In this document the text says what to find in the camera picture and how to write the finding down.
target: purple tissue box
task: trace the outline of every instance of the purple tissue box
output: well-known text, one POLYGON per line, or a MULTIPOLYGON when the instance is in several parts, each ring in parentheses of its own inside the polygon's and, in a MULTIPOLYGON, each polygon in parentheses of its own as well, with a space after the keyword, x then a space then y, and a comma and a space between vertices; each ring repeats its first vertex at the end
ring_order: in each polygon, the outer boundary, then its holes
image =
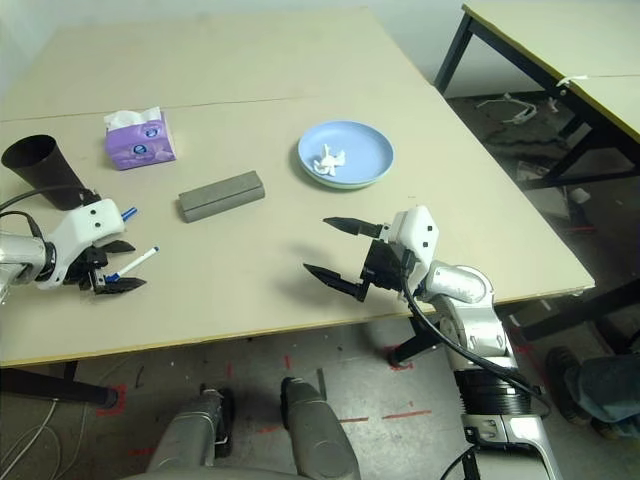
POLYGON ((118 170, 176 159, 164 113, 160 120, 107 131, 105 150, 118 170))

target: wall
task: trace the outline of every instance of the wall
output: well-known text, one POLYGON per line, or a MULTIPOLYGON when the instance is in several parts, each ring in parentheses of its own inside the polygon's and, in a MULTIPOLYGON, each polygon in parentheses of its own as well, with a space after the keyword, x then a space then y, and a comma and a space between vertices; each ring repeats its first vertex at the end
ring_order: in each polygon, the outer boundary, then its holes
MULTIPOLYGON (((462 0, 0 0, 0 95, 58 26, 362 4, 373 10, 405 54, 432 81, 462 16, 462 0)), ((473 39, 447 95, 535 88, 518 69, 473 39)))
POLYGON ((48 0, 0 0, 0 97, 51 38, 53 13, 48 0))

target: light blue plate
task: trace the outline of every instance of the light blue plate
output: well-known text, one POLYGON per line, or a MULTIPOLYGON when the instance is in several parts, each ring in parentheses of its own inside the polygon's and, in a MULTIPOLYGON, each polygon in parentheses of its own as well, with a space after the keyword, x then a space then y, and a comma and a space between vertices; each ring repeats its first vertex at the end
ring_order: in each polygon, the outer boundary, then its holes
POLYGON ((380 180, 393 165, 393 146, 382 133, 358 122, 327 122, 307 130, 298 142, 302 169, 318 182, 334 188, 355 189, 380 180), (313 161, 322 158, 324 144, 331 155, 340 150, 346 163, 336 167, 336 176, 320 175, 313 169, 313 161))

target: pen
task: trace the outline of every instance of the pen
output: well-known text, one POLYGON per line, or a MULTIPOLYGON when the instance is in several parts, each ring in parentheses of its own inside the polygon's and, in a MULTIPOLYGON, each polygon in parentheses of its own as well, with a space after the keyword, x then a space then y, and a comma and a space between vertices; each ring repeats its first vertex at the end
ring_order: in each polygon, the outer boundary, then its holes
POLYGON ((158 250, 160 250, 158 247, 153 247, 151 250, 149 250, 147 253, 145 253, 144 255, 141 255, 140 257, 136 258, 133 262, 131 262, 129 265, 121 268, 120 270, 118 270, 116 273, 114 273, 113 275, 107 275, 105 277, 105 281, 108 283, 113 283, 113 282, 117 282, 118 280, 120 280, 120 277, 122 277, 123 275, 125 275, 127 272, 129 272, 130 270, 136 268, 138 265, 140 265, 142 262, 144 262, 146 259, 148 259, 149 257, 152 257, 153 255, 155 255, 156 253, 158 253, 158 250))
POLYGON ((126 222, 131 217, 133 217, 136 213, 138 213, 138 209, 136 207, 131 207, 129 210, 122 214, 122 221, 126 222))

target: gray sponge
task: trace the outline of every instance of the gray sponge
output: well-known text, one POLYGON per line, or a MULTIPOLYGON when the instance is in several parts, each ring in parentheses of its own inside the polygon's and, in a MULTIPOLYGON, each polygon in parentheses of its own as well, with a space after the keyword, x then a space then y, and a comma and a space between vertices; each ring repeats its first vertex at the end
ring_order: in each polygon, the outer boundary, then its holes
POLYGON ((187 222, 264 198, 264 186, 254 171, 178 195, 187 222))

